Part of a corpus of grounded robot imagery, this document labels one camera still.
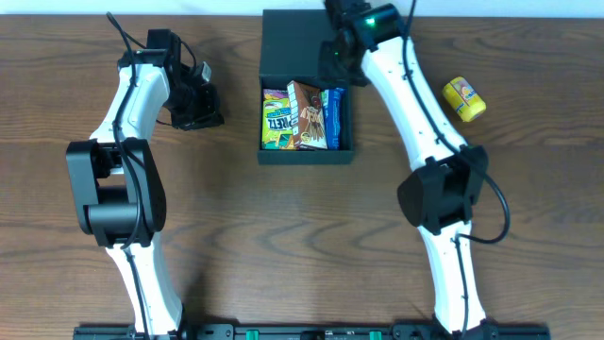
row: white wall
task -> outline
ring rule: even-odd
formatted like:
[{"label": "white wall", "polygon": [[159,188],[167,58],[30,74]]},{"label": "white wall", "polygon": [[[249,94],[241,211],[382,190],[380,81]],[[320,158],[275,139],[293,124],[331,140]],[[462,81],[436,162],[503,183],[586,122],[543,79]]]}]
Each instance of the white wall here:
[{"label": "white wall", "polygon": [[[407,12],[411,0],[395,3]],[[5,14],[217,14],[261,15],[262,9],[321,9],[321,0],[0,0]],[[604,18],[604,0],[418,0],[421,16]]]}]

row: candy bar wrapper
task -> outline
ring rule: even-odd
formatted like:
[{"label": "candy bar wrapper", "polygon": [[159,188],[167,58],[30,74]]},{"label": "candy bar wrapper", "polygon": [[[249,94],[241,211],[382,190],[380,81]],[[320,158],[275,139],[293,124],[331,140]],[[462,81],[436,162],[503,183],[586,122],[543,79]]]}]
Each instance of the candy bar wrapper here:
[{"label": "candy bar wrapper", "polygon": [[287,91],[285,91],[285,90],[264,89],[262,91],[262,93],[263,93],[263,100],[278,100],[278,99],[285,99],[288,97]]},{"label": "candy bar wrapper", "polygon": [[287,93],[277,90],[264,90],[270,98],[262,102],[262,149],[264,150],[295,150],[292,134],[292,111]]},{"label": "candy bar wrapper", "polygon": [[340,149],[340,103],[345,89],[335,88],[321,92],[323,114],[325,115],[325,134],[329,150]]},{"label": "candy bar wrapper", "polygon": [[287,85],[292,105],[292,133],[299,149],[327,149],[321,91],[292,81]]}]

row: yellow container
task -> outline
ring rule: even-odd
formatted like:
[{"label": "yellow container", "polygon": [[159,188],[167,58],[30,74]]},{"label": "yellow container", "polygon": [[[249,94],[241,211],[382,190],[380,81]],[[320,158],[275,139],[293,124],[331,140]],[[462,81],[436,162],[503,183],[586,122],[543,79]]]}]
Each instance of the yellow container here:
[{"label": "yellow container", "polygon": [[446,84],[443,95],[464,122],[475,120],[487,110],[487,104],[462,76]]}]

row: black box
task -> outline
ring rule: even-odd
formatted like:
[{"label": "black box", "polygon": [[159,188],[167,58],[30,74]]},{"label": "black box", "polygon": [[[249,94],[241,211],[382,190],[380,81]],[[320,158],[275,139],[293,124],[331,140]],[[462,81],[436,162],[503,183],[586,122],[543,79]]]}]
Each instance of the black box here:
[{"label": "black box", "polygon": [[[349,164],[352,145],[350,89],[345,80],[319,78],[321,44],[332,41],[334,32],[324,10],[266,9],[262,14],[260,53],[259,164]],[[287,90],[296,80],[321,90],[346,89],[340,107],[340,150],[262,150],[262,91]]]}]

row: wood grain surface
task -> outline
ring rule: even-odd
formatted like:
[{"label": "wood grain surface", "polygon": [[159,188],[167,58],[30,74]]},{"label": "wood grain surface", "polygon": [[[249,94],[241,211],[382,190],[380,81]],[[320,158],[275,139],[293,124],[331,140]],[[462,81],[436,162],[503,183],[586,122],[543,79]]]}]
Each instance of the wood grain surface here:
[{"label": "wood grain surface", "polygon": [[[144,41],[170,27],[212,67],[226,125],[157,126],[168,198],[163,246],[192,320],[370,322],[429,318],[428,257],[398,208],[410,173],[372,86],[354,89],[349,166],[258,166],[261,18],[119,17]],[[501,322],[546,322],[555,339],[604,332],[604,21],[418,18],[435,93],[464,76],[488,105],[460,133],[485,145],[512,209],[498,246],[473,245],[480,299]],[[98,127],[124,51],[103,16],[0,20],[0,338],[71,338],[127,324],[121,277],[80,231],[65,149]],[[474,233],[498,233],[484,190]]]}]

